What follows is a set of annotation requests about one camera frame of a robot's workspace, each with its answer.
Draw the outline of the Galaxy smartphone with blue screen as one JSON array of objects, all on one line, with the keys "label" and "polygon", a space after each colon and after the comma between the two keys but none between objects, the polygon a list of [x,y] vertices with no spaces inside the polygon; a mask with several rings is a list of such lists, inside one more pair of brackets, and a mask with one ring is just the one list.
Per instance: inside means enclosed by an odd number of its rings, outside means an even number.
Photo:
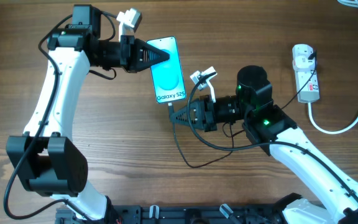
[{"label": "Galaxy smartphone with blue screen", "polygon": [[147,43],[163,50],[170,56],[167,61],[153,65],[150,68],[156,102],[162,104],[184,100],[186,98],[185,82],[176,38],[170,36],[151,39]]}]

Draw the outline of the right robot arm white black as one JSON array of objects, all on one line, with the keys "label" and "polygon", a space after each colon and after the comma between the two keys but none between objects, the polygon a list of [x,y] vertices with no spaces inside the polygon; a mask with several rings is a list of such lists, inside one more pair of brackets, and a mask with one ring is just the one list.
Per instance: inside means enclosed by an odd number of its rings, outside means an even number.
[{"label": "right robot arm white black", "polygon": [[272,85],[263,67],[248,65],[237,74],[236,94],[213,99],[211,95],[175,111],[168,106],[172,124],[192,132],[216,130],[218,123],[242,121],[251,142],[239,150],[260,147],[288,167],[319,199],[314,205],[299,194],[276,202],[270,223],[358,223],[358,182],[331,162],[302,129],[273,102]]}]

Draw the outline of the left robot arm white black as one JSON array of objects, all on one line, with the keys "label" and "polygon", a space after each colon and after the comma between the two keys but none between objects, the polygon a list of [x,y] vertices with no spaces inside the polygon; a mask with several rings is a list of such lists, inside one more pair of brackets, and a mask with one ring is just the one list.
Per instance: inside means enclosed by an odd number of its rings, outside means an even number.
[{"label": "left robot arm white black", "polygon": [[142,20],[137,9],[112,15],[77,4],[39,42],[48,69],[37,106],[20,136],[10,136],[12,179],[53,204],[63,203],[82,223],[121,223],[109,197],[88,181],[86,157],[73,144],[73,118],[86,76],[96,67],[137,73],[169,55],[134,37]]}]

